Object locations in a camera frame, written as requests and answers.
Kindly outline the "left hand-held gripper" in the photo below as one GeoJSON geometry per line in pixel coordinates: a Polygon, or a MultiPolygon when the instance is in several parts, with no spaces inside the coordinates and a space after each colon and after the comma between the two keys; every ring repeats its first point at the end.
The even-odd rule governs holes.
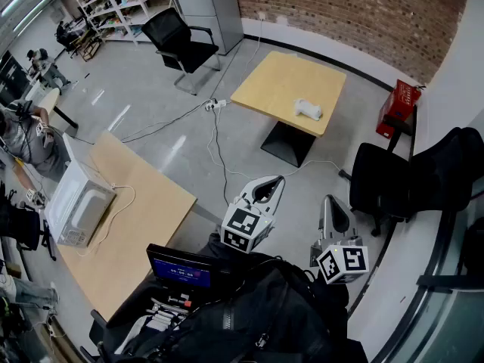
{"type": "Polygon", "coordinates": [[[250,253],[274,227],[274,217],[285,187],[282,175],[267,175],[250,181],[243,198],[230,203],[221,226],[221,242],[242,253],[250,253]],[[266,200],[265,213],[248,200],[266,200]]]}

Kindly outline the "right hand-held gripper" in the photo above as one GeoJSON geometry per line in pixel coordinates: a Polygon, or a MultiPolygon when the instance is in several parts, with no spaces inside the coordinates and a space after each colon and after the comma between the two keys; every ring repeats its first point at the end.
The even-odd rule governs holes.
{"type": "Polygon", "coordinates": [[[310,266],[319,268],[326,284],[348,284],[369,272],[368,248],[356,234],[355,215],[338,197],[324,197],[319,231],[321,238],[310,249],[310,266]]]}

